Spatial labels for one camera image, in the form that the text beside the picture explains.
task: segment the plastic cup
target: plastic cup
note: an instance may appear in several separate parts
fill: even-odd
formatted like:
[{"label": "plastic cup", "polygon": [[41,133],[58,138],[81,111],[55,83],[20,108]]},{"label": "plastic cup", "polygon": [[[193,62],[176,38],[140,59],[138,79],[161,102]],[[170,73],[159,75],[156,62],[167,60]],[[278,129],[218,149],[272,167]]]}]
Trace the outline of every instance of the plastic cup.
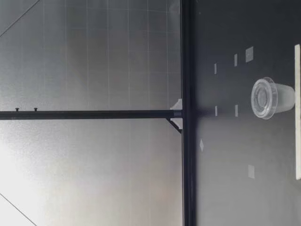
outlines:
[{"label": "plastic cup", "polygon": [[274,83],[269,77],[259,79],[252,89],[251,104],[257,117],[270,119],[275,113],[294,107],[295,91],[290,86]]}]

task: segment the black vertical post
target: black vertical post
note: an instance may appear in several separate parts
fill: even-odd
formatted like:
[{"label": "black vertical post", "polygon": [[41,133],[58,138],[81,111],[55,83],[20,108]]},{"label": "black vertical post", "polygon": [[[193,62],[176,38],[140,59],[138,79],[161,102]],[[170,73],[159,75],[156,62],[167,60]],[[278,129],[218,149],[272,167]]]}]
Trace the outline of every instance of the black vertical post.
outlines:
[{"label": "black vertical post", "polygon": [[183,98],[183,223],[197,225],[196,210],[196,74],[194,42],[195,0],[181,0]]}]

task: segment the dark gray surface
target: dark gray surface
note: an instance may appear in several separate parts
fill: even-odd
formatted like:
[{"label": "dark gray surface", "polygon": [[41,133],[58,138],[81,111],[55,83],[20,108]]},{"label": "dark gray surface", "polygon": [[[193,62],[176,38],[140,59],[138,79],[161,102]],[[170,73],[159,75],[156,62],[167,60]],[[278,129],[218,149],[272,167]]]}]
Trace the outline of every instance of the dark gray surface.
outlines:
[{"label": "dark gray surface", "polygon": [[[265,121],[253,114],[250,101],[253,84],[266,76],[294,87],[300,10],[294,0],[198,3],[198,102],[200,109],[213,112],[199,120],[198,144],[200,139],[204,144],[198,150],[200,226],[301,224],[294,109]],[[251,46],[254,60],[246,63]],[[255,178],[248,176],[249,165]]]}]

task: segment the cup lid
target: cup lid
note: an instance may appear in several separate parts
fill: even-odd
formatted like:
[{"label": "cup lid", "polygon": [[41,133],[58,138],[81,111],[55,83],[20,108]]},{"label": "cup lid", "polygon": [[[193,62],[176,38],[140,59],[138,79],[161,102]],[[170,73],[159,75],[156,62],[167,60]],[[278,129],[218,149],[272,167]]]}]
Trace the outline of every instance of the cup lid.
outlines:
[{"label": "cup lid", "polygon": [[253,86],[251,104],[254,114],[263,119],[270,119],[278,105],[278,92],[274,81],[269,78],[259,79]]}]

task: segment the black horizontal bar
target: black horizontal bar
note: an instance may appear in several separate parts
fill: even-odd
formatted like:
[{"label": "black horizontal bar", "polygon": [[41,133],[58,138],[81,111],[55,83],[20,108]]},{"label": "black horizontal bar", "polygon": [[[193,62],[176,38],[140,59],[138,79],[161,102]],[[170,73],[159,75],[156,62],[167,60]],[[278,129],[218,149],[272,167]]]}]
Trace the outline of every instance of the black horizontal bar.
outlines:
[{"label": "black horizontal bar", "polygon": [[0,120],[166,119],[181,117],[181,110],[0,112]]}]

